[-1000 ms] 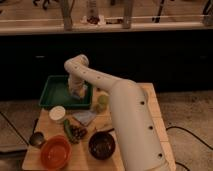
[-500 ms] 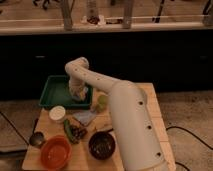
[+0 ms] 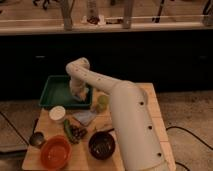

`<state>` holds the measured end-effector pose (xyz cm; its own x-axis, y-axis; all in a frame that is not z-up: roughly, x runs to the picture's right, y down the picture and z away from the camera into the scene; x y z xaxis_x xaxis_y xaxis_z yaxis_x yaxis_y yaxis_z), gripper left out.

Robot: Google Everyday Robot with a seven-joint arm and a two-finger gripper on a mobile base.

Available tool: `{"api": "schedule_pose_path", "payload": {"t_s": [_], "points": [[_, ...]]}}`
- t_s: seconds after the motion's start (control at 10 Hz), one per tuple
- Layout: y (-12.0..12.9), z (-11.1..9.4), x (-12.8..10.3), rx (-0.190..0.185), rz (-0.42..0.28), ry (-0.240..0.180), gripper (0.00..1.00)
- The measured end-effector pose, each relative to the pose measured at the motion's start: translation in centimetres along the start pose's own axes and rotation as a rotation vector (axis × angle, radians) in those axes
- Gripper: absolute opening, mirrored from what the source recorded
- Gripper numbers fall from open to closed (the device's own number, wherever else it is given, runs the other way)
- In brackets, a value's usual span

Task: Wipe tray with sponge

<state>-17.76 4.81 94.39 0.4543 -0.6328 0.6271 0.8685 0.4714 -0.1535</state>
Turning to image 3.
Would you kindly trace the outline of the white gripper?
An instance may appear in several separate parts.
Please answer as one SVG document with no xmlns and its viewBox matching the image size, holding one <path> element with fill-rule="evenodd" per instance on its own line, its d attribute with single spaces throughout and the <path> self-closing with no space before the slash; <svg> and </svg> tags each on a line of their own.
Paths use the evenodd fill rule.
<svg viewBox="0 0 213 171">
<path fill-rule="evenodd" d="M 71 94 L 78 100 L 78 101 L 85 101 L 87 98 L 87 94 L 89 89 L 86 87 L 86 84 L 82 81 L 78 82 L 74 79 L 69 81 L 69 87 Z"/>
</svg>

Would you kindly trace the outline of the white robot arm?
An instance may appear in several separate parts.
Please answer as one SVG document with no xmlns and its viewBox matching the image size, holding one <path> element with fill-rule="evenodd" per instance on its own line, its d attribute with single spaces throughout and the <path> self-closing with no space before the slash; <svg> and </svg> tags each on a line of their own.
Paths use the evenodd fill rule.
<svg viewBox="0 0 213 171">
<path fill-rule="evenodd" d="M 131 81 L 93 72 L 82 57 L 66 65 L 74 95 L 89 84 L 109 95 L 109 110 L 125 171 L 170 171 L 148 110 L 146 92 Z"/>
</svg>

